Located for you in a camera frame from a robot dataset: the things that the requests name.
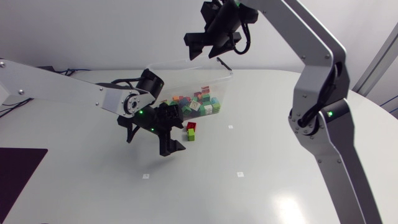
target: clear plastic bin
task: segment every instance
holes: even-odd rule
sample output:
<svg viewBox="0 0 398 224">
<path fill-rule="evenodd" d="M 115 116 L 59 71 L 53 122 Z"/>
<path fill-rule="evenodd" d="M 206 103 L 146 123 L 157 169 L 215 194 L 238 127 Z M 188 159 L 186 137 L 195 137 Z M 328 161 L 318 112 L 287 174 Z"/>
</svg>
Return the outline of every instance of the clear plastic bin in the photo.
<svg viewBox="0 0 398 224">
<path fill-rule="evenodd" d="M 208 57 L 155 63 L 147 68 L 165 83 L 154 106 L 178 104 L 184 120 L 219 113 L 233 75 L 220 58 Z"/>
</svg>

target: cable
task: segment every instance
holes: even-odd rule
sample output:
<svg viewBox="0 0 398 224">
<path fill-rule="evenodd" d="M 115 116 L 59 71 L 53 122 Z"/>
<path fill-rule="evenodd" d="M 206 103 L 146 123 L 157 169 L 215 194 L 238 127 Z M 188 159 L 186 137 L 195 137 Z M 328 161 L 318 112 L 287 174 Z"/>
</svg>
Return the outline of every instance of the cable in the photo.
<svg viewBox="0 0 398 224">
<path fill-rule="evenodd" d="M 383 103 L 382 105 L 380 105 L 380 106 L 384 106 L 386 103 L 388 103 L 388 102 L 390 102 L 391 100 L 393 100 L 393 99 L 395 99 L 395 98 L 397 98 L 398 97 L 398 95 L 397 96 L 395 96 L 395 97 L 393 97 L 393 98 L 391 98 L 390 100 L 387 100 L 385 103 Z"/>
<path fill-rule="evenodd" d="M 394 112 L 394 111 L 396 111 L 396 110 L 398 110 L 398 108 L 393 109 L 392 111 L 390 111 L 390 113 L 392 113 L 392 112 Z"/>
<path fill-rule="evenodd" d="M 79 69 L 70 69 L 70 68 L 68 68 L 67 70 L 64 70 L 64 71 L 60 71 L 60 72 L 55 71 L 55 72 L 57 72 L 59 74 L 65 73 L 64 75 L 69 77 L 69 76 L 73 75 L 76 71 L 91 71 L 91 70 L 90 69 L 80 69 L 80 68 Z M 33 98 L 28 98 L 28 99 L 23 100 L 21 102 L 13 103 L 13 104 L 10 104 L 10 105 L 2 104 L 3 106 L 12 106 L 12 107 L 0 111 L 0 113 L 4 112 L 3 114 L 0 114 L 0 118 L 2 118 L 3 116 L 5 116 L 6 114 L 10 113 L 11 111 L 13 111 L 15 109 L 17 109 L 17 108 L 19 108 L 21 106 L 24 106 L 25 104 L 27 104 L 28 102 L 30 102 L 32 100 L 33 100 Z"/>
<path fill-rule="evenodd" d="M 247 23 L 242 23 L 242 30 L 244 32 L 244 35 L 246 36 L 246 47 L 241 52 L 235 47 L 233 34 L 232 33 L 229 34 L 229 41 L 231 42 L 234 51 L 239 55 L 245 54 L 250 49 L 250 43 L 251 43 L 249 26 Z"/>
<path fill-rule="evenodd" d="M 61 72 L 57 72 L 57 73 L 64 73 L 64 72 L 69 72 L 69 71 L 91 71 L 90 69 L 82 69 L 82 68 L 78 68 L 78 69 L 66 69 L 66 70 L 64 70 L 64 71 L 61 71 Z"/>
<path fill-rule="evenodd" d="M 2 118 L 3 116 L 5 116 L 6 114 L 10 113 L 11 111 L 17 109 L 18 107 L 24 106 L 25 104 L 27 104 L 28 102 L 30 102 L 30 101 L 32 101 L 32 100 L 33 100 L 33 98 L 28 98 L 28 99 L 26 99 L 26 100 L 24 100 L 24 101 L 21 101 L 21 102 L 17 103 L 17 105 L 15 105 L 15 106 L 12 107 L 12 108 L 7 108 L 7 109 L 5 109 L 5 110 L 0 111 L 0 113 L 3 112 L 3 111 L 7 111 L 7 112 L 3 113 L 2 115 L 0 115 L 0 118 Z"/>
</svg>

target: colored block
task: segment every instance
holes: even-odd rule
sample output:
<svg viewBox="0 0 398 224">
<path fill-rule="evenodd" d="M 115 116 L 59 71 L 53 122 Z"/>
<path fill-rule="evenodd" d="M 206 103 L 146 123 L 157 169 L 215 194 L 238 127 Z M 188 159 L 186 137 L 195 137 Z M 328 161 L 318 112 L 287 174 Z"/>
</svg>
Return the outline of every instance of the colored block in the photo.
<svg viewBox="0 0 398 224">
<path fill-rule="evenodd" d="M 221 105 L 219 103 L 213 103 L 213 113 L 218 113 L 220 111 Z"/>
<path fill-rule="evenodd" d="M 210 87 L 209 86 L 204 86 L 201 88 L 201 93 L 202 94 L 207 94 L 210 93 Z"/>
<path fill-rule="evenodd" d="M 210 100 L 210 102 L 213 104 L 213 103 L 219 103 L 218 102 L 218 100 L 217 100 L 217 98 L 215 98 L 215 97 L 213 97 L 211 100 Z"/>
<path fill-rule="evenodd" d="M 163 101 L 161 101 L 160 103 L 166 103 L 167 105 L 170 104 L 170 102 L 169 102 L 168 100 L 163 100 Z"/>
<path fill-rule="evenodd" d="M 193 131 L 197 130 L 197 124 L 195 122 L 188 122 L 187 130 L 193 128 Z"/>
<path fill-rule="evenodd" d="M 191 109 L 195 110 L 195 111 L 198 111 L 198 110 L 199 110 L 199 107 L 200 107 L 200 103 L 198 103 L 198 102 L 192 100 L 192 102 L 191 102 L 191 104 L 189 105 L 189 107 L 190 107 Z"/>
<path fill-rule="evenodd" d="M 178 103 L 181 107 L 189 105 L 189 101 L 186 98 L 182 98 Z"/>
<path fill-rule="evenodd" d="M 203 97 L 203 102 L 210 101 L 210 94 L 204 94 L 202 95 L 202 97 Z"/>
<path fill-rule="evenodd" d="M 206 106 L 204 106 L 204 107 L 205 107 L 205 114 L 206 114 L 206 115 L 212 114 L 212 112 L 213 112 L 213 107 L 212 107 L 211 105 L 206 105 Z"/>
<path fill-rule="evenodd" d="M 195 131 L 193 130 L 193 128 L 188 129 L 187 136 L 188 136 L 188 141 L 195 140 Z"/>
<path fill-rule="evenodd" d="M 205 106 L 200 105 L 200 107 L 199 107 L 199 112 L 200 112 L 200 116 L 206 115 Z"/>
<path fill-rule="evenodd" d="M 184 114 L 185 116 L 188 116 L 191 112 L 192 112 L 192 110 L 188 106 L 182 107 L 182 114 Z"/>
</svg>

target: white table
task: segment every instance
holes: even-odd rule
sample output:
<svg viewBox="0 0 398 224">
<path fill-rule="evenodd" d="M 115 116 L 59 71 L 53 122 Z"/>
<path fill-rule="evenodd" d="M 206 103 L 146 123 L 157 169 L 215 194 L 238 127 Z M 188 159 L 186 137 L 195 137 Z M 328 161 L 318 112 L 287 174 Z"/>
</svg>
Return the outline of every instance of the white table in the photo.
<svg viewBox="0 0 398 224">
<path fill-rule="evenodd" d="M 140 73 L 76 78 L 109 82 Z M 287 121 L 298 77 L 234 71 L 221 112 L 193 120 L 194 142 L 175 128 L 172 137 L 187 149 L 169 157 L 159 155 L 157 136 L 144 130 L 126 143 L 115 114 L 34 100 L 0 119 L 0 147 L 49 149 L 5 224 L 338 223 L 318 165 Z M 381 217 L 398 223 L 398 121 L 353 92 L 348 101 Z"/>
</svg>

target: black cable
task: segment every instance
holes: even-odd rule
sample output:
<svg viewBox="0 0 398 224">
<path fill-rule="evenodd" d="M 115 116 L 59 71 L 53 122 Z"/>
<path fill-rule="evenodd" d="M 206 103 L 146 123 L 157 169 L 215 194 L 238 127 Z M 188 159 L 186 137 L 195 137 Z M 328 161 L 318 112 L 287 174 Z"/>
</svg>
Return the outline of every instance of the black cable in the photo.
<svg viewBox="0 0 398 224">
<path fill-rule="evenodd" d="M 122 78 L 118 80 L 113 80 L 111 83 L 112 84 L 118 84 L 122 82 L 138 82 L 139 80 L 143 80 L 144 77 L 139 77 L 139 78 Z"/>
<path fill-rule="evenodd" d="M 0 113 L 3 112 L 3 111 L 7 111 L 7 112 L 3 113 L 2 115 L 0 115 L 0 118 L 2 118 L 3 116 L 5 116 L 6 114 L 10 113 L 11 111 L 13 111 L 15 109 L 17 109 L 17 108 L 19 108 L 21 106 L 24 106 L 25 104 L 27 104 L 28 102 L 30 102 L 32 100 L 33 100 L 33 98 L 28 98 L 28 99 L 26 99 L 24 101 L 21 101 L 21 102 L 17 103 L 17 105 L 13 106 L 12 108 L 7 108 L 5 110 L 0 111 Z"/>
<path fill-rule="evenodd" d="M 129 85 L 130 89 L 133 89 L 132 84 L 130 82 L 126 82 L 126 83 Z"/>
<path fill-rule="evenodd" d="M 250 43 L 251 43 L 250 32 L 249 32 L 249 26 L 248 26 L 247 23 L 246 23 L 246 24 L 245 24 L 245 23 L 242 23 L 242 30 L 243 30 L 243 32 L 244 32 L 244 35 L 246 36 L 246 47 L 245 47 L 244 50 L 241 51 L 241 52 L 235 47 L 235 41 L 234 41 L 233 34 L 230 34 L 230 35 L 229 35 L 229 41 L 231 42 L 234 51 L 235 51 L 237 54 L 239 54 L 239 55 L 245 54 L 245 53 L 250 49 Z"/>
</svg>

